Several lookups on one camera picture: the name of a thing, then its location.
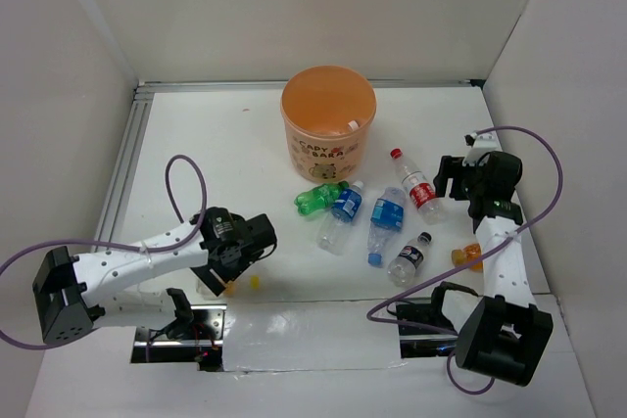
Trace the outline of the crushed blue label bottle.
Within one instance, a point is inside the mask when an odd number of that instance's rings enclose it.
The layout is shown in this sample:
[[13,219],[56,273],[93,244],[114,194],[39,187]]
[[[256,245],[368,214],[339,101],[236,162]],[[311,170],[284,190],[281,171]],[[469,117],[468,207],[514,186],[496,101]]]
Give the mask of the crushed blue label bottle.
[[374,203],[367,238],[367,263],[383,266],[386,246],[403,228],[406,193],[397,187],[387,187]]

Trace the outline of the pepsi bottle black cap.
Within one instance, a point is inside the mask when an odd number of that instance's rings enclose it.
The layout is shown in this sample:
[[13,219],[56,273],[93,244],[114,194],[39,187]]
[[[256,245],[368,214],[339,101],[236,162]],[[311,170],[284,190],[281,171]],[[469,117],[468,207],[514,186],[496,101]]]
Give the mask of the pepsi bottle black cap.
[[388,264],[388,278],[395,286],[405,287],[413,282],[419,266],[429,253],[431,243],[431,234],[421,232],[417,237],[409,240]]

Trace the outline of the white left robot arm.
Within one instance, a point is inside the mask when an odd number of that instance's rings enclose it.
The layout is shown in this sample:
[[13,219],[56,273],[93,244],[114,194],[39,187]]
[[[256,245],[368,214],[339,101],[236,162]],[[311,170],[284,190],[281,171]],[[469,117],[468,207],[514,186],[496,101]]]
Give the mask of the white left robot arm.
[[70,255],[62,245],[46,254],[32,284],[42,340],[50,347],[63,346],[109,326],[183,338],[197,321],[185,292],[166,287],[147,293],[138,285],[190,270],[220,296],[276,244],[267,215],[244,219],[225,208],[209,208],[127,251]]

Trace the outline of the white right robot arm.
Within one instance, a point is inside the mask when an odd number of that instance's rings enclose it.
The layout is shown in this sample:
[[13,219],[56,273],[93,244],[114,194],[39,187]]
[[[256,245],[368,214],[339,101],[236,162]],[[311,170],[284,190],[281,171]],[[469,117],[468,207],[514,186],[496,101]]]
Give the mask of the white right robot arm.
[[484,293],[478,296],[443,282],[432,294],[427,319],[439,332],[456,330],[459,368],[525,387],[554,323],[537,306],[528,282],[519,239],[522,210],[511,199],[521,176],[521,160],[501,151],[485,152],[475,160],[441,158],[435,193],[469,203],[484,257]]

